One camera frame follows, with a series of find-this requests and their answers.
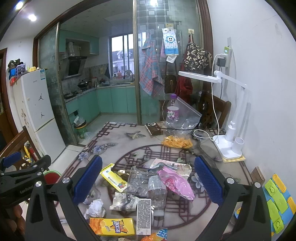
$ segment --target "range hood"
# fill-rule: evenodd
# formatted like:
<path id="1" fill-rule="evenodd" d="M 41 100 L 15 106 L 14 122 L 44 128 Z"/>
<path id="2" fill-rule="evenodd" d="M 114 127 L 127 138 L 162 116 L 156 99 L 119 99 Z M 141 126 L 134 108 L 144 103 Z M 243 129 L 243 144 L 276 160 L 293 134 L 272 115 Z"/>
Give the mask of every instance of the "range hood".
<path id="1" fill-rule="evenodd" d="M 86 56 L 76 56 L 73 42 L 68 43 L 69 56 L 60 62 L 61 77 L 63 80 L 81 76 L 84 69 Z"/>

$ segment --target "pink snack bag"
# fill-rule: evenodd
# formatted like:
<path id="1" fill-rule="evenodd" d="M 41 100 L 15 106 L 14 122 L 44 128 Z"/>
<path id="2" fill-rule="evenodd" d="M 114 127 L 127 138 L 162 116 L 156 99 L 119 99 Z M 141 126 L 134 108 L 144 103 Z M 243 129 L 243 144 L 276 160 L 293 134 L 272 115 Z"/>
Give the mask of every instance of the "pink snack bag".
<path id="1" fill-rule="evenodd" d="M 195 198 L 190 184 L 176 171 L 164 166 L 163 169 L 157 173 L 161 181 L 174 193 L 188 200 L 193 200 Z"/>

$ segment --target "white refrigerator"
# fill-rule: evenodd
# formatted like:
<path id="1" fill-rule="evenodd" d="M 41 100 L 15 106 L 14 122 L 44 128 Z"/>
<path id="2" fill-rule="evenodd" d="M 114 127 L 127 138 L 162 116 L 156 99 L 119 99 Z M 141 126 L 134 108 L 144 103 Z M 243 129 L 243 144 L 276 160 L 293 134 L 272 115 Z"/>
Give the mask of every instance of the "white refrigerator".
<path id="1" fill-rule="evenodd" d="M 27 127 L 35 146 L 55 161 L 66 146 L 52 111 L 45 70 L 22 75 L 13 85 L 13 94 L 21 123 Z"/>

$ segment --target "black cable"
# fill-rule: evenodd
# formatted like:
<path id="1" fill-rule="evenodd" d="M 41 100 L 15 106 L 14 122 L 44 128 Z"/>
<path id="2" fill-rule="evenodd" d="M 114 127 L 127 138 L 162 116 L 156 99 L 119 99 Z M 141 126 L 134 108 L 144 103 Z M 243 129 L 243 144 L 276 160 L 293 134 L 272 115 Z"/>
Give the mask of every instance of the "black cable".
<path id="1" fill-rule="evenodd" d="M 221 99 L 221 97 L 222 97 L 222 88 L 223 88 L 223 86 L 222 86 L 222 81 L 221 81 L 221 94 L 220 94 L 220 99 Z"/>

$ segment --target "human hand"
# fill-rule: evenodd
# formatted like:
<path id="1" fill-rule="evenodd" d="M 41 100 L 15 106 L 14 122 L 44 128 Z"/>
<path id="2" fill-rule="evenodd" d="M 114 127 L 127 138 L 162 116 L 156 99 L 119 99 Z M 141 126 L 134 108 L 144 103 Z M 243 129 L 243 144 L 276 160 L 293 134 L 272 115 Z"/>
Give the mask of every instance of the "human hand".
<path id="1" fill-rule="evenodd" d="M 11 219 L 7 219 L 7 223 L 13 232 L 15 232 L 18 229 L 19 232 L 24 236 L 26 221 L 22 217 L 22 208 L 19 204 L 13 207 L 13 213 L 17 217 L 16 222 Z"/>

